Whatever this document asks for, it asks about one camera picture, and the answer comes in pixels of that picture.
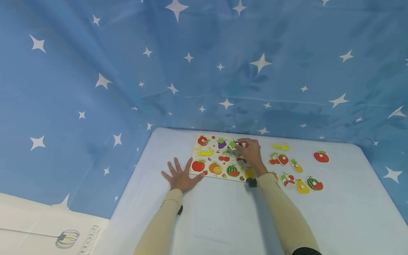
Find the red apple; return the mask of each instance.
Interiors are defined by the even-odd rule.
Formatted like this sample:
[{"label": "red apple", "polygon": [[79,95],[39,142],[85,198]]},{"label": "red apple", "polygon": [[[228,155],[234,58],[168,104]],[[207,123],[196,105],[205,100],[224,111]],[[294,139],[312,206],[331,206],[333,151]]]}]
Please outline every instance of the red apple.
[{"label": "red apple", "polygon": [[204,167],[205,167],[204,163],[205,163],[205,160],[196,160],[191,165],[191,168],[193,169],[193,171],[201,172],[204,170]]},{"label": "red apple", "polygon": [[325,151],[317,151],[313,154],[313,157],[319,163],[328,163],[330,161]]}]

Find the blue curtain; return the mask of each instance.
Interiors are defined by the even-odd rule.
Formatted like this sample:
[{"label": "blue curtain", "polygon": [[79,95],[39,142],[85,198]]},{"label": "blue curtain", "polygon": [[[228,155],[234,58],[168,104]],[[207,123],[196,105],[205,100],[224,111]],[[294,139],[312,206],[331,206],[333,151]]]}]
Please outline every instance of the blue curtain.
[{"label": "blue curtain", "polygon": [[164,126],[356,144],[408,221],[407,7],[1,1],[0,192],[110,218]]}]

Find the arm sleeve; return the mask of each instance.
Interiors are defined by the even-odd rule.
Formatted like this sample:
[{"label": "arm sleeve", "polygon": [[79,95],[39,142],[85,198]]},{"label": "arm sleeve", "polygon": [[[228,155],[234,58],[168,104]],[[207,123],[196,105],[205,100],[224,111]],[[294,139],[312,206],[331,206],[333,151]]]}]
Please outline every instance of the arm sleeve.
[{"label": "arm sleeve", "polygon": [[313,233],[299,209],[286,196],[271,173],[257,178],[258,187],[268,205],[276,233],[285,255],[307,247],[319,251]]},{"label": "arm sleeve", "polygon": [[162,206],[150,221],[136,246],[134,255],[167,255],[173,236],[175,219],[182,205],[183,193],[169,191]]}]

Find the pear puzzle piece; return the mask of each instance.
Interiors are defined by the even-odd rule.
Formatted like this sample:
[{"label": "pear puzzle piece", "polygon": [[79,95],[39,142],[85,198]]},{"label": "pear puzzle piece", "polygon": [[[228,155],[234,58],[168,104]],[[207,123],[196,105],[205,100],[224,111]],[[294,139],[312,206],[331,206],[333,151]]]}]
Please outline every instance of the pear puzzle piece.
[{"label": "pear puzzle piece", "polygon": [[296,191],[301,195],[310,194],[309,187],[301,179],[296,179]]}]

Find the white tablecloth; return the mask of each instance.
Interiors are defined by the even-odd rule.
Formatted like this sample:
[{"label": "white tablecloth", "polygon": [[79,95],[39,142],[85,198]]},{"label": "white tablecloth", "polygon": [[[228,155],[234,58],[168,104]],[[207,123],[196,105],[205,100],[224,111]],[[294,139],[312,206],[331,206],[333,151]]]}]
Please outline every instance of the white tablecloth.
[{"label": "white tablecloth", "polygon": [[[133,254],[169,190],[160,171],[168,170],[166,163],[173,157],[185,165],[198,133],[154,130],[96,248],[97,255]],[[243,136],[259,140],[265,163],[275,151],[272,144],[288,143],[291,149],[286,154],[302,164],[304,173],[296,174],[289,165],[267,164],[268,168],[278,174],[290,172],[303,180],[312,175],[324,183],[324,191],[309,195],[283,189],[303,213],[322,254],[408,254],[408,227],[360,148],[351,144],[237,135]],[[329,164],[313,159],[317,150],[328,153]],[[177,217],[171,254],[282,254],[257,188],[207,177],[184,196],[183,206],[182,215]]]}]

